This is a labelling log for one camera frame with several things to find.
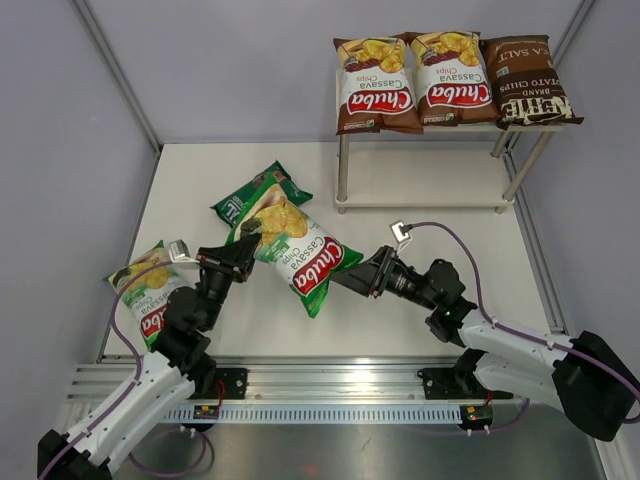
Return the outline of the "dark green Real chips bag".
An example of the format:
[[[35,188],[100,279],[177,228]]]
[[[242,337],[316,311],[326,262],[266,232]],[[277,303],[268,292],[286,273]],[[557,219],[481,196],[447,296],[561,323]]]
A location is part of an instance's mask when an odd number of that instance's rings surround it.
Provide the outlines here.
[[[239,220],[242,208],[256,193],[268,174],[272,174],[274,176],[288,199],[296,206],[303,205],[314,198],[312,193],[301,189],[294,182],[284,166],[276,160],[264,170],[256,174],[251,181],[210,206],[210,209],[212,209],[229,227],[234,227]]]

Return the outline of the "brown Chuba bag front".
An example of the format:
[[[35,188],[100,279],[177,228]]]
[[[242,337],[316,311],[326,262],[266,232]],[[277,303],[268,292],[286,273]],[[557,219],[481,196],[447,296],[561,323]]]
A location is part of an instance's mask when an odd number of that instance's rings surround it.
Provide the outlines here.
[[[341,64],[338,135],[423,132],[405,68],[407,40],[405,33],[333,40]]]

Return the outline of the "brown chuba bag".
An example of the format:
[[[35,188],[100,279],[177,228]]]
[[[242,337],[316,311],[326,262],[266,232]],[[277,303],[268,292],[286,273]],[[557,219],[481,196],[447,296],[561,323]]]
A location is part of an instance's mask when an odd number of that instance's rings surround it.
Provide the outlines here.
[[[338,135],[423,132],[405,68],[407,40],[405,33],[333,40],[341,64]]]
[[[418,114],[427,126],[495,123],[500,117],[475,31],[409,32]]]

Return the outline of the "brown Chuba bag back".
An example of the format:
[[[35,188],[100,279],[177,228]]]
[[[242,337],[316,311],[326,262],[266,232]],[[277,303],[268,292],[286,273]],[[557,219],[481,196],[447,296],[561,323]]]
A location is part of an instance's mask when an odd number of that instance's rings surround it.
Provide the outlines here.
[[[475,31],[409,32],[418,114],[427,126],[495,123],[500,117]]]

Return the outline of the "brown Kettle chips bag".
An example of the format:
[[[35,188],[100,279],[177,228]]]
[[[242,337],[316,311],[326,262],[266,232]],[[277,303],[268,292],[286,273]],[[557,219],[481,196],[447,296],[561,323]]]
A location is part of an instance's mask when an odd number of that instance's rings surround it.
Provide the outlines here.
[[[480,41],[498,126],[580,124],[554,66],[546,35],[504,36]]]

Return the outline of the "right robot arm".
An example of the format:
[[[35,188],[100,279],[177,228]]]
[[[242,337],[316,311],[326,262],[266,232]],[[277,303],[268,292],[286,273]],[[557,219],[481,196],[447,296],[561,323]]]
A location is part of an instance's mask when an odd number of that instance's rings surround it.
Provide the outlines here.
[[[639,400],[638,380],[599,335],[542,333],[494,319],[464,298],[457,270],[443,259],[419,274],[385,246],[331,279],[364,297],[391,293],[428,309],[431,333],[465,350],[453,374],[463,395],[485,389],[544,403],[605,442],[629,422]]]

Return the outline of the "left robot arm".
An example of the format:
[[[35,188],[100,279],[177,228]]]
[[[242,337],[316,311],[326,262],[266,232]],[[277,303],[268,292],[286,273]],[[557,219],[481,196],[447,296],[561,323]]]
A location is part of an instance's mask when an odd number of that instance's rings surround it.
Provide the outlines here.
[[[64,433],[47,432],[37,446],[40,479],[109,479],[136,446],[175,407],[208,396],[216,385],[216,362],[207,354],[213,329],[233,283],[252,272],[261,236],[188,254],[181,241],[170,259],[199,268],[195,286],[170,293],[164,326],[133,372],[92,412]]]

